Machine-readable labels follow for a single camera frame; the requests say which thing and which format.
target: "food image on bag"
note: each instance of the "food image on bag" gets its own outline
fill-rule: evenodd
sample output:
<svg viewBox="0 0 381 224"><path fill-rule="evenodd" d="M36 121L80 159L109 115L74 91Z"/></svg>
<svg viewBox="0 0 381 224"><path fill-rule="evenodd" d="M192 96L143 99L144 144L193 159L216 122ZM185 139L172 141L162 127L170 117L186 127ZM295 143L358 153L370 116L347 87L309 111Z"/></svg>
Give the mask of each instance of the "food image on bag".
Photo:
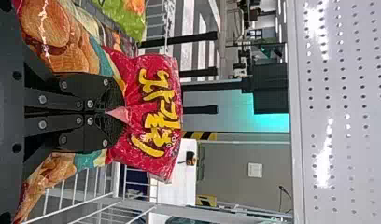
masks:
<svg viewBox="0 0 381 224"><path fill-rule="evenodd" d="M70 0L12 2L19 17L24 42L51 71L113 77L121 93L125 92L126 84L120 77L119 69L101 46L106 45L106 39L114 38L112 30ZM99 30L103 28L106 32L100 35ZM135 56L134 40L123 34L116 34L115 37L117 50ZM113 43L106 46L114 48ZM24 181L15 223L22 223L28 217L46 188L84 169L110 164L106 152L103 149L91 154L52 153Z"/></svg>
<svg viewBox="0 0 381 224"><path fill-rule="evenodd" d="M107 113L127 124L107 159L170 180L182 127L182 101L176 60L163 55L128 58L106 49L127 84L125 107Z"/></svg>
<svg viewBox="0 0 381 224"><path fill-rule="evenodd" d="M146 29L145 0L92 0L104 14L117 22L126 33L140 42Z"/></svg>

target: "perforated metal panel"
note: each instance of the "perforated metal panel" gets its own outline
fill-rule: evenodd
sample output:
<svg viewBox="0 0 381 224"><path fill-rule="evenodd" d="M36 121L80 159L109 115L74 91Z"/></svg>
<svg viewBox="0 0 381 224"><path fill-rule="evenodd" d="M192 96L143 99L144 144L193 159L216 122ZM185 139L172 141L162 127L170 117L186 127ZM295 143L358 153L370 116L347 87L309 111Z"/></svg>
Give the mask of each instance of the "perforated metal panel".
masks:
<svg viewBox="0 0 381 224"><path fill-rule="evenodd" d="M285 9L295 223L381 223L381 0Z"/></svg>

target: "bolt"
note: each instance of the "bolt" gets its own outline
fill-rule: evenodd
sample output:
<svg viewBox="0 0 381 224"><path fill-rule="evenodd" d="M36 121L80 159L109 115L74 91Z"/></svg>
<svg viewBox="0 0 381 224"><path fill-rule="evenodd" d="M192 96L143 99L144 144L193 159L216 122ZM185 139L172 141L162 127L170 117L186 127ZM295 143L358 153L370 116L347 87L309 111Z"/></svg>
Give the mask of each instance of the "bolt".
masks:
<svg viewBox="0 0 381 224"><path fill-rule="evenodd" d="M62 82L62 87L65 90L68 88L68 84L66 83L66 81Z"/></svg>
<svg viewBox="0 0 381 224"><path fill-rule="evenodd" d="M48 124L46 123L46 121L41 120L39 121L38 126L39 126L39 129L44 130L46 129L46 126L48 126Z"/></svg>
<svg viewBox="0 0 381 224"><path fill-rule="evenodd" d="M88 124L92 125L94 123L94 120L92 118L88 118Z"/></svg>
<svg viewBox="0 0 381 224"><path fill-rule="evenodd" d="M63 136L61 139L60 139L60 144L61 145L65 145L67 142L67 137L66 136Z"/></svg>
<svg viewBox="0 0 381 224"><path fill-rule="evenodd" d="M103 147L107 147L108 146L108 141L106 139L104 139L103 141Z"/></svg>
<svg viewBox="0 0 381 224"><path fill-rule="evenodd" d="M39 103L42 105L44 105L48 101L45 95L40 95L38 99L39 99Z"/></svg>
<svg viewBox="0 0 381 224"><path fill-rule="evenodd" d="M92 108L94 106L94 103L92 100L88 100L88 108Z"/></svg>
<svg viewBox="0 0 381 224"><path fill-rule="evenodd" d="M77 124L81 124L82 123L82 118L77 118Z"/></svg>

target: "snack bag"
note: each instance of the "snack bag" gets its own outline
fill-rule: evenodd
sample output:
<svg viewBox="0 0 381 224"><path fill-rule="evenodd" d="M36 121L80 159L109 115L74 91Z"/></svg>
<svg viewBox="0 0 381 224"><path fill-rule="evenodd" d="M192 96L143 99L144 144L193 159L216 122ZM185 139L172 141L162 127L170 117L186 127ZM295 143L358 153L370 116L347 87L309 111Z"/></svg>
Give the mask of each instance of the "snack bag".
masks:
<svg viewBox="0 0 381 224"><path fill-rule="evenodd" d="M183 115L176 60L163 55L131 59L111 49L106 52L127 84L126 106L108 112L127 128L107 159L168 181L176 165Z"/></svg>
<svg viewBox="0 0 381 224"><path fill-rule="evenodd" d="M145 0L92 0L104 14L117 22L137 41L142 40L146 29Z"/></svg>

